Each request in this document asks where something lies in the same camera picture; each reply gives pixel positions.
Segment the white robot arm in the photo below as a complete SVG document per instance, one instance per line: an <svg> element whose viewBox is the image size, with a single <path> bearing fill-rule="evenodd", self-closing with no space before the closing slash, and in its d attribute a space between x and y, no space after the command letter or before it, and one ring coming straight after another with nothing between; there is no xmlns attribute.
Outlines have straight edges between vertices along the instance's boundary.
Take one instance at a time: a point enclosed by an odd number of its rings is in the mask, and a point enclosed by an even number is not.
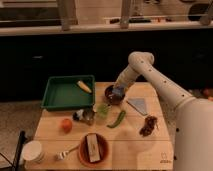
<svg viewBox="0 0 213 171"><path fill-rule="evenodd" d="M213 171L213 101L196 98L153 67L154 55L135 51L115 86L128 90L142 75L177 115L173 171Z"/></svg>

